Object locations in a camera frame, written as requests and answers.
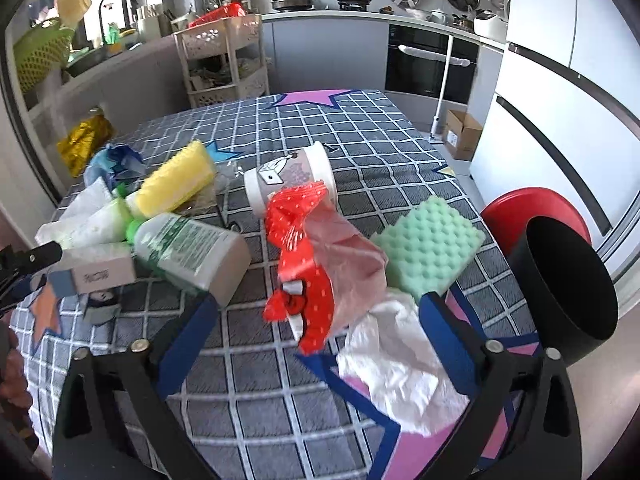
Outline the white tissue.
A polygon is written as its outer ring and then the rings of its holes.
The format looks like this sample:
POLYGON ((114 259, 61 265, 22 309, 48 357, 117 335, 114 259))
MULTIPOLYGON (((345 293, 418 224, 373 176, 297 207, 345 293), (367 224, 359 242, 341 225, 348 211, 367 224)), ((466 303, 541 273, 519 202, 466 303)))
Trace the white tissue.
POLYGON ((469 400, 457 393, 419 321, 414 298, 390 288, 349 327, 338 374, 355 377, 400 429, 431 437, 456 422, 469 400))

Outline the yellow foam sponge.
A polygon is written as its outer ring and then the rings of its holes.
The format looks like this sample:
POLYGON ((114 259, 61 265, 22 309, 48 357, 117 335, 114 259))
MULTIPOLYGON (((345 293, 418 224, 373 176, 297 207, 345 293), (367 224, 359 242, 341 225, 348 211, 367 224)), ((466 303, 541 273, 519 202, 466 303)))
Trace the yellow foam sponge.
POLYGON ((180 207, 212 184, 215 176, 215 165, 205 145, 195 140, 145 178, 125 202, 134 218, 153 218, 180 207))

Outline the red polka dot plastic bag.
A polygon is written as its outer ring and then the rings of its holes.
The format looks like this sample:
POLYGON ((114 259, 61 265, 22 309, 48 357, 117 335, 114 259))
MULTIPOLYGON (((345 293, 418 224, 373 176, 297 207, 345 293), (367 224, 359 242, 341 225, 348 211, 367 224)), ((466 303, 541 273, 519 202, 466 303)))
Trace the red polka dot plastic bag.
POLYGON ((329 336, 385 296, 385 252, 336 210, 323 182, 274 193, 265 229, 280 257, 277 287, 262 316, 268 322, 296 322, 304 356, 322 350, 329 336))

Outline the black trash bin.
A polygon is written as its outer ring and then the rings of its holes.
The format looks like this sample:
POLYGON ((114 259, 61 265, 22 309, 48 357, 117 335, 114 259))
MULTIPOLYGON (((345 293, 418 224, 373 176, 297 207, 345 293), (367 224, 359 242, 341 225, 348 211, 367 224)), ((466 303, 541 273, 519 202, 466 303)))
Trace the black trash bin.
POLYGON ((608 341, 618 322, 612 278, 596 251, 565 223, 528 220, 508 257, 544 348, 571 366, 608 341))

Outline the kitchen sink faucet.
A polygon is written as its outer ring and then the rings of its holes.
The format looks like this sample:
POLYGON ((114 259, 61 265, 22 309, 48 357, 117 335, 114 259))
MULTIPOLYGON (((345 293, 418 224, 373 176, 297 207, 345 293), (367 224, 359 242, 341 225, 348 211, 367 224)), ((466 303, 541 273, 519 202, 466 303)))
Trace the kitchen sink faucet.
POLYGON ((125 30, 135 29, 138 0, 101 0, 98 20, 101 44, 114 44, 125 30))

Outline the small white cardboard box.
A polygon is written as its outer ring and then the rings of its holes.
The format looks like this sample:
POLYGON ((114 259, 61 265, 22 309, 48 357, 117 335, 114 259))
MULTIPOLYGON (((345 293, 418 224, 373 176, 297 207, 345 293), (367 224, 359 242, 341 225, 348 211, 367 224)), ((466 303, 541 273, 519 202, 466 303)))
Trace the small white cardboard box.
POLYGON ((128 285, 136 278, 134 257, 125 243, 65 249, 47 275, 58 298, 128 285))

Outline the light green lotion tube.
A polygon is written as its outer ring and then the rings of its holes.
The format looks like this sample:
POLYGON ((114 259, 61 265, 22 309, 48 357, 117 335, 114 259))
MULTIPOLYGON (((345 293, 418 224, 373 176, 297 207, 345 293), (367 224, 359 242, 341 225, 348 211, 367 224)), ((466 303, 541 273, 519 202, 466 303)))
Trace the light green lotion tube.
POLYGON ((40 226, 35 240, 39 245, 57 242, 63 249, 120 243, 132 220, 125 200, 115 198, 90 216, 78 214, 40 226))

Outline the gold foil bag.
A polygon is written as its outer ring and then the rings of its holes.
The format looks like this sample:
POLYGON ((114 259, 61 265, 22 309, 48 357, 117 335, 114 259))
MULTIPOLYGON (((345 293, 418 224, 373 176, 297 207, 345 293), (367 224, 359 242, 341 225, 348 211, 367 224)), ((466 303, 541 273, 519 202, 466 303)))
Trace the gold foil bag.
POLYGON ((115 129, 99 107, 70 129, 56 144, 62 162, 73 178, 79 177, 93 156, 114 136, 115 129))

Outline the blue crumpled plastic bag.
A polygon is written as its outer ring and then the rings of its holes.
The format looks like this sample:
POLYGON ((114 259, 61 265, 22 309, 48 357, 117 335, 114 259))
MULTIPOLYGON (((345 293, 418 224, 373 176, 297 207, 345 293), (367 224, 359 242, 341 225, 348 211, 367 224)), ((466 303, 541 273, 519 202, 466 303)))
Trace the blue crumpled plastic bag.
POLYGON ((101 148, 90 160, 82 178, 85 186, 101 181, 110 192, 120 184, 143 177, 146 165, 143 157, 126 144, 109 144, 101 148))

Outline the green plastic basket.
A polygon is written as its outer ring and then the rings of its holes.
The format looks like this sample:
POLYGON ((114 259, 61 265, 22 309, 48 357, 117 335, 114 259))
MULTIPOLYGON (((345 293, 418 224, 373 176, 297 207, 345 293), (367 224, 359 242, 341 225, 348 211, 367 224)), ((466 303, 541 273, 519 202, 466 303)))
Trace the green plastic basket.
POLYGON ((17 40, 13 52, 22 93, 46 79, 55 65, 66 66, 74 36, 75 29, 65 26, 60 18, 49 18, 17 40))

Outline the green foam sponge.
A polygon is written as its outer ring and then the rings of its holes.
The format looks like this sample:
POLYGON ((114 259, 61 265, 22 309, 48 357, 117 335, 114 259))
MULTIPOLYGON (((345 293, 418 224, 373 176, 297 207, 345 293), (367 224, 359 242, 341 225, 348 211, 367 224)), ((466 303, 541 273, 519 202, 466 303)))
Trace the green foam sponge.
POLYGON ((387 285, 419 300, 445 295, 486 240, 446 200, 431 196, 371 237, 387 257, 387 285))

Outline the clear plastic wrapper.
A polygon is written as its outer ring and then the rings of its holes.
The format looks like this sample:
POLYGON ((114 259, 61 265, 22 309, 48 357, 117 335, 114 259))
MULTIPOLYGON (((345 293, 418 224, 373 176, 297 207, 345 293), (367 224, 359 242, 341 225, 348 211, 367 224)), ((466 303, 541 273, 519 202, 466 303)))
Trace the clear plastic wrapper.
POLYGON ((205 209, 216 206, 220 194, 229 191, 233 185, 242 184, 244 179, 244 169, 237 158, 216 162, 214 169, 214 180, 198 194, 198 204, 205 209))

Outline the white stick vacuum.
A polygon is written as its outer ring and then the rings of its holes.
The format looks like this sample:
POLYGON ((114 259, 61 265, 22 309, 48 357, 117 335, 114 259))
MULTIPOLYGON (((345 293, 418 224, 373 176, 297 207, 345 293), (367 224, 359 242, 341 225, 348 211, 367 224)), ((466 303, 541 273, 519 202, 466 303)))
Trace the white stick vacuum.
POLYGON ((454 48, 454 36, 448 36, 447 50, 445 54, 429 51, 417 47, 406 46, 401 44, 399 50, 405 55, 412 56, 413 58, 422 58, 422 60, 439 62, 444 64, 444 71, 442 72, 442 83, 440 84, 439 95, 433 116, 430 132, 428 133, 428 140, 435 144, 442 144, 442 133, 439 129, 440 112, 442 111, 442 102, 444 102, 444 96, 446 91, 446 85, 448 81, 449 70, 451 66, 469 67, 471 61, 468 58, 458 58, 452 55, 452 49, 454 48))

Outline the white refrigerator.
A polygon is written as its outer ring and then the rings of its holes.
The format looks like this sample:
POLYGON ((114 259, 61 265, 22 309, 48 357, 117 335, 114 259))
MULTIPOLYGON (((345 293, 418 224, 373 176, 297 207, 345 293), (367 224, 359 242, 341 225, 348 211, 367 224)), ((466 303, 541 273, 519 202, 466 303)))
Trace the white refrigerator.
POLYGON ((511 0, 471 174, 485 203, 550 188, 612 278, 639 259, 639 44, 612 0, 511 0))

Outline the white rice cooker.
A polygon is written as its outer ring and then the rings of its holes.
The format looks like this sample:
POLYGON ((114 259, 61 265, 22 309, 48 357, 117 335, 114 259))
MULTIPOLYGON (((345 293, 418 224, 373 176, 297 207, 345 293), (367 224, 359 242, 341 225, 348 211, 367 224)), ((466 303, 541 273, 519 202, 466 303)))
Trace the white rice cooker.
POLYGON ((474 32, 477 36, 506 42, 509 22, 491 10, 477 9, 474 16, 474 32))

